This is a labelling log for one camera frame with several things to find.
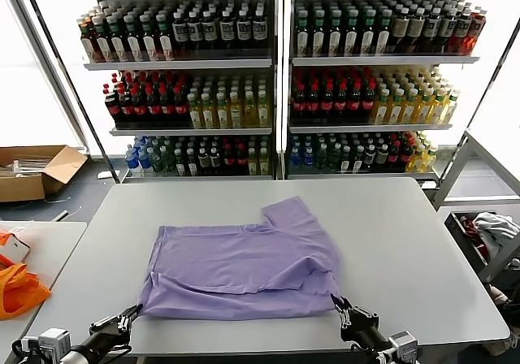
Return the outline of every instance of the cardboard box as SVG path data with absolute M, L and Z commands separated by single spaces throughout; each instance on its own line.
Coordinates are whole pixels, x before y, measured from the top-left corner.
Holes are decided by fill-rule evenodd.
M 87 158 L 68 146 L 0 148 L 0 165 L 17 158 L 52 158 L 44 172 L 23 177 L 0 177 L 0 202 L 44 199 L 58 192 L 80 170 Z

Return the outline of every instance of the purple t-shirt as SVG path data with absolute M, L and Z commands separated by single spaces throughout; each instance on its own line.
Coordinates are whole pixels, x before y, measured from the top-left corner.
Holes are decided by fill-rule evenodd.
M 333 309 L 340 256 L 299 197 L 262 209 L 264 223 L 159 228 L 141 314 L 271 319 Z

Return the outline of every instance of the t-shirt sleeve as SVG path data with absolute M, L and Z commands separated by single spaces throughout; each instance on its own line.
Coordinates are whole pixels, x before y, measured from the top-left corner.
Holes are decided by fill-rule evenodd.
M 262 216 L 275 228 L 310 228 L 318 225 L 318 220 L 299 197 L 262 208 Z

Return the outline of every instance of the gray table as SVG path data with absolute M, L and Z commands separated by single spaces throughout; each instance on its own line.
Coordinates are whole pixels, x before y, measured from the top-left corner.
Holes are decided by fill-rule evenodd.
M 0 228 L 23 228 L 17 236 L 31 246 L 24 262 L 28 271 L 36 273 L 40 281 L 55 294 L 54 282 L 87 228 L 82 222 L 8 222 L 0 221 Z M 11 344 L 24 336 L 36 316 L 39 306 L 6 321 L 0 322 L 0 360 L 7 360 Z
M 507 338 L 509 329 L 412 179 L 204 181 L 116 185 L 93 218 L 31 333 L 92 321 L 141 292 L 158 226 L 255 223 L 262 206 L 300 196 L 344 258 L 342 292 L 379 313 L 380 331 L 421 345 Z M 139 318 L 132 354 L 238 354 L 348 349 L 335 312 L 241 322 Z

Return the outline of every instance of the orange bag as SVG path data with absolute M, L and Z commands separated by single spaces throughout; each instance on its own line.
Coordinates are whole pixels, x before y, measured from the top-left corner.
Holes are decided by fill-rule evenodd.
M 23 314 L 50 296 L 38 276 L 28 273 L 27 265 L 22 263 L 0 271 L 0 289 L 0 320 Z

